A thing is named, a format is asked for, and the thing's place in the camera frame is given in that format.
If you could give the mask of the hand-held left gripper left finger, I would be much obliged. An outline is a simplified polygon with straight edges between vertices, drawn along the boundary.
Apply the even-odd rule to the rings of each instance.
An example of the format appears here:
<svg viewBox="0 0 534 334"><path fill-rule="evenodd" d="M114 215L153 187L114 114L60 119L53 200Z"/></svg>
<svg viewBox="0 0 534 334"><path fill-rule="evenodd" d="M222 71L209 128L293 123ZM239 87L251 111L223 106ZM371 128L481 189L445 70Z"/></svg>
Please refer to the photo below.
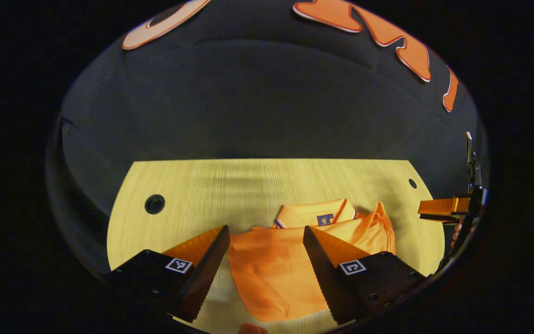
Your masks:
<svg viewBox="0 0 534 334"><path fill-rule="evenodd" d="M107 282L131 302L193 322L229 244L222 225L164 252L144 249L110 271Z"/></svg>

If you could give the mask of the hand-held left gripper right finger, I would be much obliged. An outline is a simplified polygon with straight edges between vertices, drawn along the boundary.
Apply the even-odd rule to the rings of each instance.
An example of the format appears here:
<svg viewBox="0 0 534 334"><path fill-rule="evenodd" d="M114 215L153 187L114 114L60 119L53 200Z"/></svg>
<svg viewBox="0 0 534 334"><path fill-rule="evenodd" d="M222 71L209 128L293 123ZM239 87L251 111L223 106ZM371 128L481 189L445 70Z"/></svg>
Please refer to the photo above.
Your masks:
<svg viewBox="0 0 534 334"><path fill-rule="evenodd" d="M383 314L426 280L392 252L369 254L315 226L305 227L303 245L339 325Z"/></svg>

